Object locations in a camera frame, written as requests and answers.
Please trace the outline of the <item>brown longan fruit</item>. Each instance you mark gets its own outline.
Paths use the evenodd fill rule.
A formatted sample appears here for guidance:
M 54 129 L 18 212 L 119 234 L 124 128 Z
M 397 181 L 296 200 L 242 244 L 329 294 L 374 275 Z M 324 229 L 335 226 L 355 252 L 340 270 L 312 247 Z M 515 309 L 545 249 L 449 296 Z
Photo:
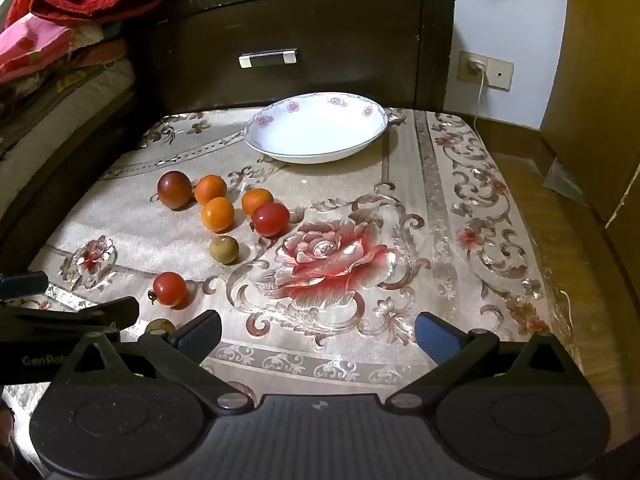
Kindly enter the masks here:
M 228 235 L 216 236 L 208 246 L 209 255 L 219 263 L 234 263 L 240 254 L 240 244 L 238 241 Z
M 176 330 L 176 326 L 167 318 L 156 318 L 149 322 L 145 327 L 145 333 L 151 333 L 153 330 L 163 330 L 164 332 L 171 334 Z

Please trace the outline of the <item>red tomato with stem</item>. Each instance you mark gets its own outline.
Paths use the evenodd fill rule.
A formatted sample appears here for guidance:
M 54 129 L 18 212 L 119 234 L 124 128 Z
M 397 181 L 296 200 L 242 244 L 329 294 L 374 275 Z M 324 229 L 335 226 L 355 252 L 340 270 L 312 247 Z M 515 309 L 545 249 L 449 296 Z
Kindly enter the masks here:
M 163 272 L 154 278 L 148 298 L 154 304 L 159 302 L 164 307 L 176 308 L 186 300 L 188 288 L 183 277 L 175 272 Z

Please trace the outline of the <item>dark red plum tomato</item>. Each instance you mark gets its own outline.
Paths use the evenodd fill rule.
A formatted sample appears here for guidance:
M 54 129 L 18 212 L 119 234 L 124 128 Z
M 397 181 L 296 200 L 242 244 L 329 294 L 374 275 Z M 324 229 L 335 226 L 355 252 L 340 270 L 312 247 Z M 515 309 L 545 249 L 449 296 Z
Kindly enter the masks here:
M 171 210 L 181 209 L 192 198 L 190 179 L 181 171 L 168 171 L 157 182 L 157 195 L 160 202 Z

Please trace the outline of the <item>orange tangerine front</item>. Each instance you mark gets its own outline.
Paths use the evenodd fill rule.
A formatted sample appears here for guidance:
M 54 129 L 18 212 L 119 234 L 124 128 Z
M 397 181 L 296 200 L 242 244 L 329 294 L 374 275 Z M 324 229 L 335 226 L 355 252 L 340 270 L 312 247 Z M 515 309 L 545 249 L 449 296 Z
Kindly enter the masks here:
M 234 223 L 235 210 L 228 198 L 215 197 L 201 210 L 201 220 L 209 231 L 228 231 Z

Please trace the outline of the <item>orange tangerine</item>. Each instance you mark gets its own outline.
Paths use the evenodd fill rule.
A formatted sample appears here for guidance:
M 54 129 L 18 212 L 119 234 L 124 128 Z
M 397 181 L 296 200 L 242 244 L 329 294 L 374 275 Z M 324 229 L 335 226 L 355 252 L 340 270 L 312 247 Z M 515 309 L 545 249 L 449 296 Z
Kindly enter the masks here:
M 234 223 L 235 210 L 228 198 L 215 197 L 201 210 L 201 220 L 209 231 L 228 231 Z
M 206 174 L 198 180 L 193 193 L 196 201 L 201 206 L 205 206 L 214 198 L 226 196 L 227 190 L 227 183 L 222 177 L 216 174 Z
M 251 216 L 254 211 L 262 205 L 273 202 L 272 194 L 265 188 L 251 188 L 246 191 L 241 200 L 241 207 L 244 214 Z

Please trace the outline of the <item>orange tangerine back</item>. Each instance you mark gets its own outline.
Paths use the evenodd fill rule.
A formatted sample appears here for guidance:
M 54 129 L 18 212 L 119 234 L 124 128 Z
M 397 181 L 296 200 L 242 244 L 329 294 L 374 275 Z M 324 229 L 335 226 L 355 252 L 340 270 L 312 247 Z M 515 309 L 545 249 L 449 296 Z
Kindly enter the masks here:
M 214 198 L 226 196 L 227 190 L 227 183 L 222 177 L 216 174 L 206 174 L 198 180 L 193 193 L 196 201 L 201 206 L 205 206 Z

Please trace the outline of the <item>floral embroidered beige tablecloth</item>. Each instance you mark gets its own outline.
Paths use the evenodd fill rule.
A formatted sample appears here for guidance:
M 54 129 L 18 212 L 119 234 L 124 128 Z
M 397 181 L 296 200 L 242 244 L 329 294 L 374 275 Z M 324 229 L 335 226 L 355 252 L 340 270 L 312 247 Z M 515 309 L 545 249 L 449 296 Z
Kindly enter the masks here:
M 74 312 L 138 300 L 122 338 L 167 318 L 183 326 L 206 310 L 222 321 L 209 370 L 252 396 L 268 392 L 388 396 L 433 367 L 414 323 L 432 311 L 462 330 L 506 341 L 551 330 L 575 343 L 570 305 L 550 281 L 513 194 L 485 143 L 462 118 L 392 110 L 386 131 L 358 154 L 322 165 L 279 162 L 252 150 L 243 129 L 259 110 L 132 118 L 70 155 L 74 183 L 110 162 L 38 246 L 30 266 L 43 294 L 17 307 Z M 209 255 L 219 236 L 191 204 L 162 205 L 156 185 L 177 170 L 216 174 L 239 205 L 265 188 L 290 211 L 274 237 L 243 211 L 229 236 L 239 258 Z M 148 298 L 175 272 L 188 296 L 176 308 Z

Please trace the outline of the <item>stacked folded bedding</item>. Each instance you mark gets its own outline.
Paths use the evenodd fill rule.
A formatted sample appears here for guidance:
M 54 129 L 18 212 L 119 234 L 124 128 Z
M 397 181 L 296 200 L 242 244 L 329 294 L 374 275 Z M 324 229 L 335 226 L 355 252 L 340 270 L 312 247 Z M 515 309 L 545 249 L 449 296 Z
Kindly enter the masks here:
M 1 83 L 2 211 L 80 127 L 134 83 L 117 25 L 68 28 L 74 33 L 70 52 Z

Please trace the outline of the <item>pink floral blanket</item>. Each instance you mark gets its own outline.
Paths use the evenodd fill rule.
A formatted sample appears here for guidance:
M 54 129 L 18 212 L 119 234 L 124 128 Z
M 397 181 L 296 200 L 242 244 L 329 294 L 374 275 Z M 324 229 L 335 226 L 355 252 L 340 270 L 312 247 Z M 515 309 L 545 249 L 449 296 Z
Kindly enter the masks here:
M 73 29 L 27 13 L 1 33 L 1 82 L 33 74 L 70 52 Z

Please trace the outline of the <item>white floral porcelain plate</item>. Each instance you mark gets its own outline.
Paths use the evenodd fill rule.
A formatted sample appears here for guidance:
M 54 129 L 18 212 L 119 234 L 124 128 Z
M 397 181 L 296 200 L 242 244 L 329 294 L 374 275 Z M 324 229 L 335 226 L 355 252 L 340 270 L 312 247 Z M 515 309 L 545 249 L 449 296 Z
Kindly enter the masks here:
M 317 165 L 355 155 L 388 126 L 386 110 L 346 92 L 290 96 L 257 112 L 243 129 L 245 143 L 279 162 Z

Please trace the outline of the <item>dark wooden drawer cabinet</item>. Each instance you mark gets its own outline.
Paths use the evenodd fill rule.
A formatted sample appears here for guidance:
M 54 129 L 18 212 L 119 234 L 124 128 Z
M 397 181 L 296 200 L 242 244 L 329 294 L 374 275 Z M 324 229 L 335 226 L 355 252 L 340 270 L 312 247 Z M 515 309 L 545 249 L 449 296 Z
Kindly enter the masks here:
M 440 110 L 456 0 L 168 0 L 126 30 L 136 88 L 163 114 L 315 91 Z M 296 49 L 242 70 L 243 53 Z

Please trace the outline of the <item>white wall socket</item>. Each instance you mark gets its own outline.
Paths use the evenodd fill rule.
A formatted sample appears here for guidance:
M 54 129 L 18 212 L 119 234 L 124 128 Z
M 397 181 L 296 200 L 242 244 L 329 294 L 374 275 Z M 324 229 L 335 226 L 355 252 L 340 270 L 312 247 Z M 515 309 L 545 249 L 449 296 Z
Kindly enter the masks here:
M 510 91 L 514 64 L 476 53 L 461 51 L 458 63 L 458 79 L 502 91 Z

